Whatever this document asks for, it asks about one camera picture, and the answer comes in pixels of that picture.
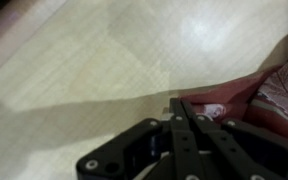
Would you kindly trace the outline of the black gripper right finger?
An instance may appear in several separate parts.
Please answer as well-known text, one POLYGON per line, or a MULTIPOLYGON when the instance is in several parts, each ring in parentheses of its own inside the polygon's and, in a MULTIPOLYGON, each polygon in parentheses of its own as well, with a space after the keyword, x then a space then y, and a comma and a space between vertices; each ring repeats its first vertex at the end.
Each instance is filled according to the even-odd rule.
POLYGON ((264 168, 251 159, 232 135, 206 115, 195 114, 189 102, 182 100, 181 104, 189 118, 197 147, 202 152, 210 152, 225 180, 268 180, 264 168))

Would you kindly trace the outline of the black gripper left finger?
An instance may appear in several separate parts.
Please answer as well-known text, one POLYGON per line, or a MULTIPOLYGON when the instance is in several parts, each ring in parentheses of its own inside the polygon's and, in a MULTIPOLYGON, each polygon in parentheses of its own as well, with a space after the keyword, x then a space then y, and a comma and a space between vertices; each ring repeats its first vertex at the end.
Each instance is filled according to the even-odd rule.
POLYGON ((177 180, 201 180, 204 176, 201 159, 182 102, 175 98, 171 99, 170 111, 173 113, 170 127, 176 178, 177 180))

